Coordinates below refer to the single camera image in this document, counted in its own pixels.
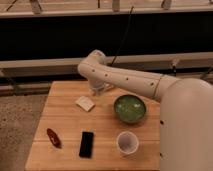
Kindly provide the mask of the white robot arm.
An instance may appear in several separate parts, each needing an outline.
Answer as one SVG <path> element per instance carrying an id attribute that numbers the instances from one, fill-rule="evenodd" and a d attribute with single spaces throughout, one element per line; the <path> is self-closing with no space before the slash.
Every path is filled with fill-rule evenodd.
<path id="1" fill-rule="evenodd" d="M 110 67 L 100 50 L 78 64 L 93 91 L 111 84 L 160 103 L 160 171 L 213 171 L 213 85 Z"/>

